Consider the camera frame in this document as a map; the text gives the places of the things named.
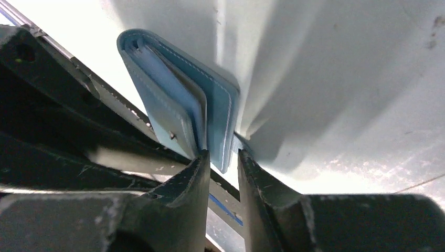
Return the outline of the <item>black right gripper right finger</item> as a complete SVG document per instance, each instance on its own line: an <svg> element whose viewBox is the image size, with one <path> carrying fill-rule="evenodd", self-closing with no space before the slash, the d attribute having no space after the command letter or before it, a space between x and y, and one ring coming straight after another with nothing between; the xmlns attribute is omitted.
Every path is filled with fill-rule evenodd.
<svg viewBox="0 0 445 252"><path fill-rule="evenodd" d="M444 212L420 194L300 194L238 153L246 251L444 251Z"/></svg>

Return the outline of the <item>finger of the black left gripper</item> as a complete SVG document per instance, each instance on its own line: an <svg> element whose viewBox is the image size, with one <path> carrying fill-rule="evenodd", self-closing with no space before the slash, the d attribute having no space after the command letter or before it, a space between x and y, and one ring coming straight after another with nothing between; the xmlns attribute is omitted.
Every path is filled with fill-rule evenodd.
<svg viewBox="0 0 445 252"><path fill-rule="evenodd" d="M192 174L179 172L163 184L92 164L45 146L35 146L1 133L1 189L32 192L163 193L188 188Z"/></svg>
<svg viewBox="0 0 445 252"><path fill-rule="evenodd" d="M1 27L1 133L87 157L164 155L21 27Z"/></svg>

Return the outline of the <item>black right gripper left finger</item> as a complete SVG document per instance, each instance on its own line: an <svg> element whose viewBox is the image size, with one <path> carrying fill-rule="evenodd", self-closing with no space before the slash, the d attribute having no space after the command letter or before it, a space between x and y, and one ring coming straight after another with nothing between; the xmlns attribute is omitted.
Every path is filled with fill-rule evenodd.
<svg viewBox="0 0 445 252"><path fill-rule="evenodd" d="M204 251L209 153L144 192L1 198L1 251Z"/></svg>

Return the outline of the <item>blue leather card holder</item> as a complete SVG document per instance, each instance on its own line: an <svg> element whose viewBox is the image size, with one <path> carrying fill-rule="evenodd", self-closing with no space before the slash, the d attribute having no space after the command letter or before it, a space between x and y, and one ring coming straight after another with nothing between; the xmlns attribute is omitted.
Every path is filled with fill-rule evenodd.
<svg viewBox="0 0 445 252"><path fill-rule="evenodd" d="M116 45L160 144L189 159L207 150L212 164L227 172L238 85L148 30L125 30Z"/></svg>

